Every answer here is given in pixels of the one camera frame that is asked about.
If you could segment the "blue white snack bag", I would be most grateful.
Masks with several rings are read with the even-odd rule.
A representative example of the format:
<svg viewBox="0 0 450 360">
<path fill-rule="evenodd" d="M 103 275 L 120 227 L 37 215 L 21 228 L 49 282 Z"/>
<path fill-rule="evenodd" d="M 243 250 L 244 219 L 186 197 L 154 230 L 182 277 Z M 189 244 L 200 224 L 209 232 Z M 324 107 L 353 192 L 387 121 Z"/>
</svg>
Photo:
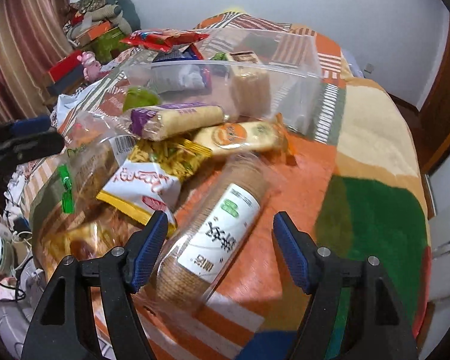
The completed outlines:
<svg viewBox="0 0 450 360">
<path fill-rule="evenodd" d="M 147 87 L 156 94 L 183 91 L 210 91 L 210 70 L 205 64 L 171 64 L 179 61 L 197 61 L 204 57 L 194 44 L 174 49 L 170 53 L 159 52 L 153 59 L 151 78 Z"/>
</svg>

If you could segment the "brown wooden door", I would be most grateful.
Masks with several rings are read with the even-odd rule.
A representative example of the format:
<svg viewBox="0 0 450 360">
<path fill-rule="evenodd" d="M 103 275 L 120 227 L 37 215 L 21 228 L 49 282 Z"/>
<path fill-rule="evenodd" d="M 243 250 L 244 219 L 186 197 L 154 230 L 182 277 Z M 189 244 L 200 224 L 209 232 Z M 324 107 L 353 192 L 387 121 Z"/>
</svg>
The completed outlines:
<svg viewBox="0 0 450 360">
<path fill-rule="evenodd" d="M 419 169 L 432 174 L 450 154 L 450 20 L 445 50 L 431 89 L 421 108 L 391 96 L 407 122 Z"/>
</svg>

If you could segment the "grey stuffed toy pile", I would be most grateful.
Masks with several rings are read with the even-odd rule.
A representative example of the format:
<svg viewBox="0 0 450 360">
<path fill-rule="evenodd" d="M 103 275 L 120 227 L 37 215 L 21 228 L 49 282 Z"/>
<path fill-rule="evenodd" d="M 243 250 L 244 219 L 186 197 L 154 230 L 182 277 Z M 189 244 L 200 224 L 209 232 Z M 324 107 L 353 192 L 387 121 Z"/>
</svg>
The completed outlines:
<svg viewBox="0 0 450 360">
<path fill-rule="evenodd" d="M 131 0 L 78 0 L 70 2 L 64 12 L 71 22 L 80 16 L 90 17 L 93 23 L 107 20 L 126 35 L 141 28 L 140 18 Z"/>
</svg>

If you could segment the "red snack bag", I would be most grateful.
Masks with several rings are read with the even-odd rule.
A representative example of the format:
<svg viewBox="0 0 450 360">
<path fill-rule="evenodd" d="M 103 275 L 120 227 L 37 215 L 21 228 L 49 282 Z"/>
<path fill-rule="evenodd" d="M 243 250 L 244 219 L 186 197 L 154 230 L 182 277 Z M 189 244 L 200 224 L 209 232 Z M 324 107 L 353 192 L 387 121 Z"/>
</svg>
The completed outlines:
<svg viewBox="0 0 450 360">
<path fill-rule="evenodd" d="M 203 41 L 208 36 L 208 33 L 198 33 L 194 31 L 184 31 L 176 29 L 141 29 L 122 38 L 120 42 L 128 46 L 143 47 L 148 50 L 170 53 L 173 50 L 184 45 L 190 45 L 199 41 Z"/>
</svg>

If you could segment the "striped red curtain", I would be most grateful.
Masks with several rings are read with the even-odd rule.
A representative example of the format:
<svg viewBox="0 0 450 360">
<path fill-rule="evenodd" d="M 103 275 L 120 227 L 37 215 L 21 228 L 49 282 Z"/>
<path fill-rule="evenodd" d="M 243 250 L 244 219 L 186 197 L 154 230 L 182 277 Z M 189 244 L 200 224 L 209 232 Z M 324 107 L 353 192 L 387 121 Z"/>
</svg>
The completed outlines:
<svg viewBox="0 0 450 360">
<path fill-rule="evenodd" d="M 0 124 L 48 114 L 45 73 L 71 53 L 70 0 L 0 0 Z"/>
</svg>

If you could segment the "clear bag fried snacks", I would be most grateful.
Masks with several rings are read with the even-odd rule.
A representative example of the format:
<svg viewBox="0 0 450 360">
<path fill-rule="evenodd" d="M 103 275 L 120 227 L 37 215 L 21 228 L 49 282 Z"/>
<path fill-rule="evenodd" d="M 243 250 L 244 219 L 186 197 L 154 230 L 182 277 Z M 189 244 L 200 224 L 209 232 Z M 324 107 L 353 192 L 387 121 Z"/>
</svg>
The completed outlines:
<svg viewBox="0 0 450 360">
<path fill-rule="evenodd" d="M 34 260 L 47 278 L 66 255 L 100 257 L 124 245 L 140 226 L 97 199 L 136 144 L 134 137 L 113 118 L 82 111 L 65 143 L 53 174 L 31 204 Z"/>
</svg>

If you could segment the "yellow white snack stick bag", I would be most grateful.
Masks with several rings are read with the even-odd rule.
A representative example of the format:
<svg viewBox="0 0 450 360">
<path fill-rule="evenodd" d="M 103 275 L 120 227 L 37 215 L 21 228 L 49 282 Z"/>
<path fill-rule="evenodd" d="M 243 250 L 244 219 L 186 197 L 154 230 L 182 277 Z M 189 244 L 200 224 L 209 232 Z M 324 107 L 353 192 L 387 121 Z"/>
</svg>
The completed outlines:
<svg viewBox="0 0 450 360">
<path fill-rule="evenodd" d="M 211 156 L 211 149 L 183 137 L 140 139 L 97 199 L 140 224 L 147 224 L 156 211 L 162 211 L 171 236 L 177 228 L 173 210 L 181 188 Z"/>
</svg>

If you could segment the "green jelly cup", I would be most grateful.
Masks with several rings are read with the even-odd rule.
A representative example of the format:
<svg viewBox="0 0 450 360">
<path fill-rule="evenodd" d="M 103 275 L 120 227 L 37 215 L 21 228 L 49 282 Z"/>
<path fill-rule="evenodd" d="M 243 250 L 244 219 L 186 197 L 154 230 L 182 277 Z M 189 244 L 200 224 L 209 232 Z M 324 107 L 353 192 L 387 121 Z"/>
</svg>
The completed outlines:
<svg viewBox="0 0 450 360">
<path fill-rule="evenodd" d="M 124 97 L 122 111 L 134 108 L 151 107 L 161 104 L 161 98 L 152 90 L 142 86 L 130 86 Z"/>
</svg>

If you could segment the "orange shoe box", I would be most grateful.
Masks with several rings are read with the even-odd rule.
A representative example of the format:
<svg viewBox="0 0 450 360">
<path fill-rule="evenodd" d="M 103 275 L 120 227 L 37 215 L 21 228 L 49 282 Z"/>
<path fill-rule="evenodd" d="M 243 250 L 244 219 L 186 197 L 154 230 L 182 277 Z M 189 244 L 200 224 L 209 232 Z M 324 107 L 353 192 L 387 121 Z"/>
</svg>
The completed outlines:
<svg viewBox="0 0 450 360">
<path fill-rule="evenodd" d="M 109 21 L 101 22 L 97 25 L 92 26 L 91 28 L 85 30 L 80 35 L 78 35 L 74 39 L 74 43 L 77 45 L 77 47 L 85 47 L 87 44 L 91 43 L 95 39 L 99 38 L 99 36 L 105 34 L 111 28 L 113 25 Z"/>
</svg>

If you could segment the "clear plastic storage bin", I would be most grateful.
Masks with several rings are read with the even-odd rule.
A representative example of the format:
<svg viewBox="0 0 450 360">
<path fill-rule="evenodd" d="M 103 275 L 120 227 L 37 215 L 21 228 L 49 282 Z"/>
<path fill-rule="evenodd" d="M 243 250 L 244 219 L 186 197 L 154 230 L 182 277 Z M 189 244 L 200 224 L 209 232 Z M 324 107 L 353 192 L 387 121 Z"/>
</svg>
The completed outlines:
<svg viewBox="0 0 450 360">
<path fill-rule="evenodd" d="M 226 53 L 252 50 L 270 75 L 271 108 L 258 119 L 276 114 L 283 116 L 286 127 L 305 135 L 321 89 L 322 69 L 315 44 L 309 35 L 263 29 L 216 28 L 207 29 L 209 36 L 196 44 L 204 59 L 179 61 L 171 64 L 205 64 L 210 70 L 210 91 L 183 91 L 157 94 L 167 103 L 202 102 L 221 106 L 229 117 L 241 116 L 231 95 L 231 62 Z M 143 49 L 124 64 L 125 77 L 134 86 L 143 86 L 151 78 L 156 56 Z"/>
</svg>

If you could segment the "pink plush toy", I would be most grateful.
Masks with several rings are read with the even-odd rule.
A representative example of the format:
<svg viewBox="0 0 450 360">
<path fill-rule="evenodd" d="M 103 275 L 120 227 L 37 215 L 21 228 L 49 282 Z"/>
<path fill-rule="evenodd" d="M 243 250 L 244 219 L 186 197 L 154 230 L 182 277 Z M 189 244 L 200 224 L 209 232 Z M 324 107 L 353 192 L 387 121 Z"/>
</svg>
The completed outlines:
<svg viewBox="0 0 450 360">
<path fill-rule="evenodd" d="M 96 55 L 91 51 L 82 52 L 77 56 L 77 60 L 82 64 L 83 78 L 89 83 L 100 80 L 103 77 L 101 63 L 96 59 Z"/>
</svg>

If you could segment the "brown biscuit roll white label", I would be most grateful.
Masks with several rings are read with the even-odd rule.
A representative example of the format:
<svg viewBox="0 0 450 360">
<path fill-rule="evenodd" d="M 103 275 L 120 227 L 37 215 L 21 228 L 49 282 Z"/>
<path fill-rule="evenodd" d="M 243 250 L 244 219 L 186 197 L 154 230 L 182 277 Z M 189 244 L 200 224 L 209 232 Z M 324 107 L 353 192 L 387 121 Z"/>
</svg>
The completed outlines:
<svg viewBox="0 0 450 360">
<path fill-rule="evenodd" d="M 235 154 L 165 244 L 154 268 L 153 300 L 198 310 L 233 264 L 270 196 L 272 170 L 256 154 Z"/>
</svg>

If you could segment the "beige rice cracker pack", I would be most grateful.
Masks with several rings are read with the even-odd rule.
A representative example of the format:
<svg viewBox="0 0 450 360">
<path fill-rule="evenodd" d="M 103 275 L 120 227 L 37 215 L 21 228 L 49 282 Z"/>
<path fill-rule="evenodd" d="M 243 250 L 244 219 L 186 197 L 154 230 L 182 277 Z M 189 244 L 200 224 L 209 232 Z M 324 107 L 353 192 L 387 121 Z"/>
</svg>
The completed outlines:
<svg viewBox="0 0 450 360">
<path fill-rule="evenodd" d="M 252 50 L 225 54 L 231 62 L 231 95 L 241 116 L 260 118 L 271 108 L 271 84 L 268 71 Z"/>
</svg>

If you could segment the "purple-end rice roll pack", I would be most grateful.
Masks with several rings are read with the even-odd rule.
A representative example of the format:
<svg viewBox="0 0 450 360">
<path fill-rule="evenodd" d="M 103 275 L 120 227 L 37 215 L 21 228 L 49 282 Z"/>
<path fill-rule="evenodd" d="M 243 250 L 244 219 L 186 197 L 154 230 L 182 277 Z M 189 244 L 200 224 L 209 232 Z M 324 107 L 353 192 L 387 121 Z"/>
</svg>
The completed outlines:
<svg viewBox="0 0 450 360">
<path fill-rule="evenodd" d="M 130 110 L 129 130 L 150 141 L 163 141 L 190 131 L 220 125 L 223 108 L 201 102 L 143 106 Z"/>
</svg>

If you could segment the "orange-label rice cracker pack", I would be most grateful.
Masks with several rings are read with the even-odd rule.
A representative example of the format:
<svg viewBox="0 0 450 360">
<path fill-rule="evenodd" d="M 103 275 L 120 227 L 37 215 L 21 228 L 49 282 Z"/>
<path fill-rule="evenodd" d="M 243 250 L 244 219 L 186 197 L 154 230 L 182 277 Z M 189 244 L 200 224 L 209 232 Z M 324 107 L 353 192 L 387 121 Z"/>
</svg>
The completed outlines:
<svg viewBox="0 0 450 360">
<path fill-rule="evenodd" d="M 215 158 L 256 152 L 295 155 L 290 135 L 279 113 L 273 119 L 224 123 L 200 129 L 193 141 L 211 150 Z"/>
</svg>

